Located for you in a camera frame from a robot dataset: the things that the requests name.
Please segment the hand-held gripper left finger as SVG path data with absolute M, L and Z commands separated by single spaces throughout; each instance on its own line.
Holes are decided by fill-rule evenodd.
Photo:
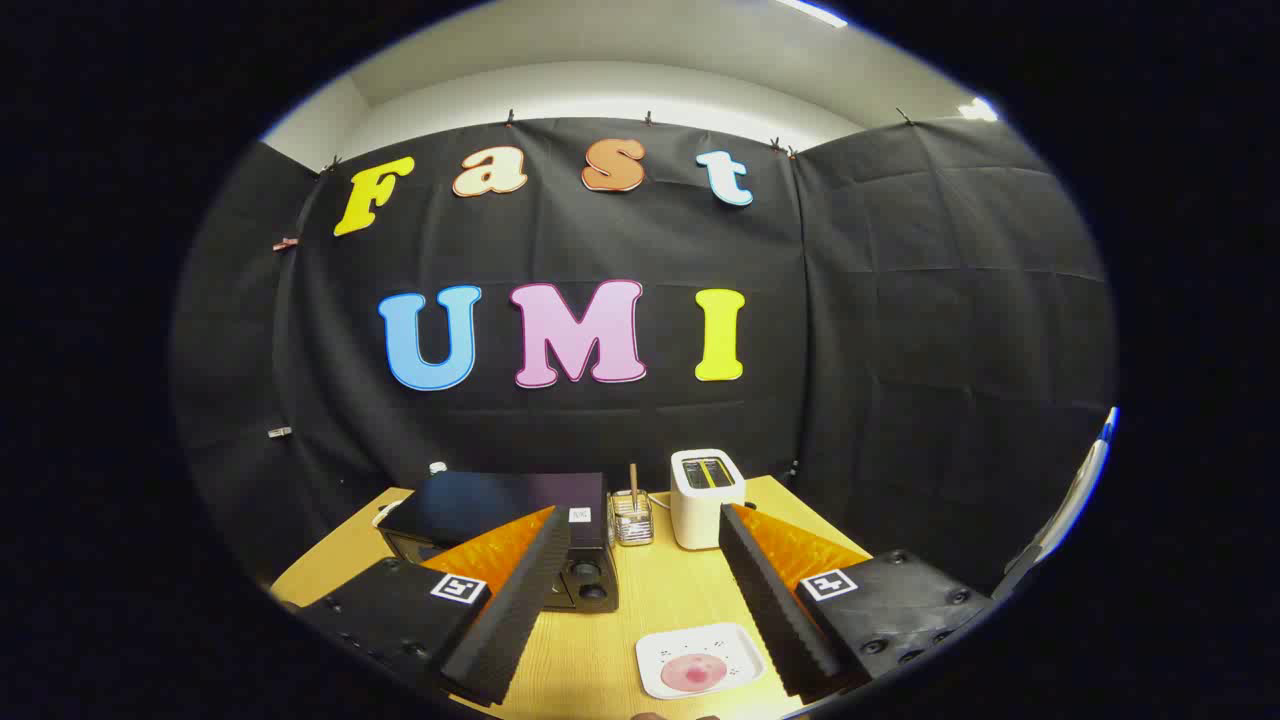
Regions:
M 550 506 L 426 562 L 380 559 L 298 610 L 298 620 L 420 694 L 504 702 L 570 547 Z

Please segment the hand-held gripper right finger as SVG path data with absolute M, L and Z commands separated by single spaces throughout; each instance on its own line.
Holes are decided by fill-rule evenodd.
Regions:
M 869 556 L 737 503 L 719 510 L 719 548 L 785 691 L 803 701 L 904 673 L 995 603 L 911 551 Z

